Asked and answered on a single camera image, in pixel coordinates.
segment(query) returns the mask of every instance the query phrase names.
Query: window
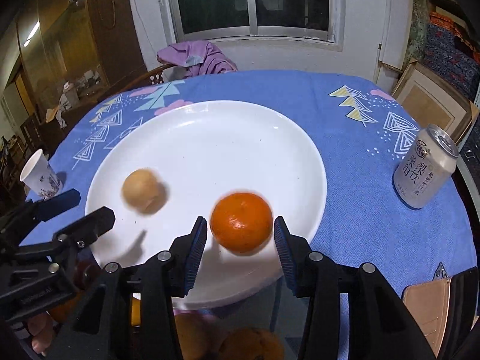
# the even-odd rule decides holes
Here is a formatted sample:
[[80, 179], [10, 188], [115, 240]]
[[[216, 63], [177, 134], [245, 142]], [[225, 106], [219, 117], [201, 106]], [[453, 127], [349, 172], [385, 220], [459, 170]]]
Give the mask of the window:
[[335, 0], [169, 0], [177, 41], [230, 36], [331, 40]]

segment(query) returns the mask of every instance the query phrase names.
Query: screw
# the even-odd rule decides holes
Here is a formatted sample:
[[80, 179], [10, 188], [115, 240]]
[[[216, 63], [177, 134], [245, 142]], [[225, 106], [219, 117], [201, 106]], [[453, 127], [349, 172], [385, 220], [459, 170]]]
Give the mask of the screw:
[[116, 262], [109, 262], [107, 265], [105, 265], [105, 270], [109, 274], [114, 273], [118, 268], [119, 268], [119, 265]]
[[369, 262], [364, 263], [361, 267], [368, 274], [374, 273], [376, 269], [375, 265], [370, 264]]
[[52, 264], [50, 264], [49, 266], [49, 272], [51, 274], [54, 274], [56, 273], [56, 271], [58, 271], [60, 269], [60, 265], [58, 265], [56, 262], [53, 262]]
[[321, 261], [323, 259], [323, 254], [319, 251], [313, 251], [308, 255], [308, 258], [312, 261]]
[[160, 261], [167, 261], [172, 258], [172, 254], [168, 250], [164, 250], [157, 254], [157, 258]]

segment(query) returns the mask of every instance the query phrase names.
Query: blue blanket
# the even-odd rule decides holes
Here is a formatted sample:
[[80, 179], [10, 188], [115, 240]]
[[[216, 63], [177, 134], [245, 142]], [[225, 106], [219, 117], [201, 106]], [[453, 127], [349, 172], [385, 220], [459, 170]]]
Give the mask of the blue blanket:
[[[325, 164], [328, 192], [311, 243], [314, 250], [350, 266], [374, 263], [399, 295], [407, 285], [431, 280], [440, 261], [450, 275], [477, 264], [467, 213], [451, 179], [418, 211], [407, 208], [393, 190], [392, 174], [418, 131], [415, 121], [367, 80], [299, 71], [199, 76], [105, 100], [75, 126], [50, 161], [56, 172], [66, 174], [64, 190], [80, 191], [80, 205], [42, 223], [25, 242], [50, 240], [56, 230], [83, 216], [91, 180], [122, 138], [155, 114], [208, 100], [272, 108], [315, 142]], [[28, 197], [38, 199], [34, 194]], [[342, 307], [345, 357], [345, 302]], [[293, 354], [295, 343], [286, 342]]]

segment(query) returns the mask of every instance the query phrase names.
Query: white ceramic plate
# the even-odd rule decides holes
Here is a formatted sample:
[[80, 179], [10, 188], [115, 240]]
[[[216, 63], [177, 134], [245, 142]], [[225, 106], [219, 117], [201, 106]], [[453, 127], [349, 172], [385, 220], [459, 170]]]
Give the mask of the white ceramic plate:
[[[138, 168], [156, 171], [169, 190], [167, 203], [152, 216], [137, 214], [121, 197], [123, 181]], [[320, 153], [298, 125], [256, 104], [210, 101], [156, 116], [124, 138], [92, 180], [85, 213], [107, 206], [116, 217], [92, 252], [100, 266], [144, 263], [190, 233], [198, 216], [209, 222], [216, 202], [238, 190], [264, 197], [274, 218], [283, 216], [292, 234], [310, 242], [326, 202]], [[195, 287], [173, 304], [187, 310], [230, 304], [280, 275], [273, 237], [258, 253], [237, 256], [209, 231]]]

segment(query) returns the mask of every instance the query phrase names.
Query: purple jacket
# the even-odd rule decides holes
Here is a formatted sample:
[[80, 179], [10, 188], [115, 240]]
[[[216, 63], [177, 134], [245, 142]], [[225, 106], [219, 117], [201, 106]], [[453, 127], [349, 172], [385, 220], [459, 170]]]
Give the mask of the purple jacket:
[[157, 53], [157, 57], [171, 64], [187, 68], [185, 78], [202, 74], [237, 71], [237, 66], [207, 40], [172, 44]]

